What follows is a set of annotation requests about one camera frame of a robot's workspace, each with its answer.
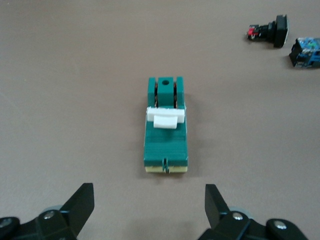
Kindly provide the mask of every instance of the teal plastic connector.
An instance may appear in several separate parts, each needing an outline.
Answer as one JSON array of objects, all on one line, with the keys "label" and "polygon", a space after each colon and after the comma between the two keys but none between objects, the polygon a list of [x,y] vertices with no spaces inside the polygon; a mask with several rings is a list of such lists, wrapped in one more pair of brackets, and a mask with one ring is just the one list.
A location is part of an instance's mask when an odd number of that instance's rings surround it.
[{"label": "teal plastic connector", "polygon": [[145,118],[144,167],[149,173],[188,170],[184,79],[149,78]]}]

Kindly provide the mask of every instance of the cream plastic base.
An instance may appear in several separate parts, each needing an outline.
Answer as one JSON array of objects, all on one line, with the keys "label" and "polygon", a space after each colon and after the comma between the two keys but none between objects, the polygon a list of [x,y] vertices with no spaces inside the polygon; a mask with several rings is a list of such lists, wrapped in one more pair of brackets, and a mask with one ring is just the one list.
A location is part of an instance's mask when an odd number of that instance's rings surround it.
[{"label": "cream plastic base", "polygon": [[[162,166],[146,166],[145,171],[147,173],[166,173],[162,169]],[[188,171],[187,166],[171,166],[169,167],[169,172],[170,173],[186,173]]]}]

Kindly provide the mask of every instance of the gray table surface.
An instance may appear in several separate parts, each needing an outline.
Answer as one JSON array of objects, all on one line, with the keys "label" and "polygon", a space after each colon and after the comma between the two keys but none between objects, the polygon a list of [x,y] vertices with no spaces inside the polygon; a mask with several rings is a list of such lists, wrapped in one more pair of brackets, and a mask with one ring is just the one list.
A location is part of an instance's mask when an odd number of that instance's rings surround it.
[{"label": "gray table surface", "polygon": [[[261,224],[320,236],[320,70],[295,69],[320,37],[319,0],[2,0],[0,216],[22,223],[93,183],[80,240],[196,240],[205,184]],[[250,24],[287,14],[281,49]],[[189,170],[145,173],[149,77],[183,76]]]}]

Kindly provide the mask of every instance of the silver bolt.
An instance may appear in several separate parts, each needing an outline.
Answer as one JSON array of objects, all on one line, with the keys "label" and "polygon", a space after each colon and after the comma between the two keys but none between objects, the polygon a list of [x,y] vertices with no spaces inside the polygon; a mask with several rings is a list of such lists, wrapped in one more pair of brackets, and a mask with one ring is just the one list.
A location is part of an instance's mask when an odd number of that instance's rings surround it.
[{"label": "silver bolt", "polygon": [[52,218],[53,216],[55,215],[55,212],[54,211],[49,211],[48,213],[46,213],[43,218],[44,219],[50,219]]},{"label": "silver bolt", "polygon": [[287,226],[282,221],[279,221],[279,220],[274,221],[274,225],[281,230],[287,229]]},{"label": "silver bolt", "polygon": [[232,217],[235,219],[235,220],[242,220],[244,219],[244,217],[239,213],[239,212],[234,212],[232,214]]},{"label": "silver bolt", "polygon": [[5,219],[2,220],[2,222],[0,222],[0,228],[8,226],[11,223],[12,223],[12,219],[11,218],[5,218]]}]

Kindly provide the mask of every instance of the round hole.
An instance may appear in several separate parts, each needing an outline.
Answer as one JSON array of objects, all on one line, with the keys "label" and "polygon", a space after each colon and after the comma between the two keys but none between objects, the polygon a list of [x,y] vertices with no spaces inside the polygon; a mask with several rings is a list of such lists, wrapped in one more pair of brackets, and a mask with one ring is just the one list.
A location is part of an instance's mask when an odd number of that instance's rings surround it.
[{"label": "round hole", "polygon": [[168,84],[169,84],[169,81],[168,81],[168,80],[163,80],[163,81],[162,81],[162,84],[163,84],[163,85],[168,85]]}]

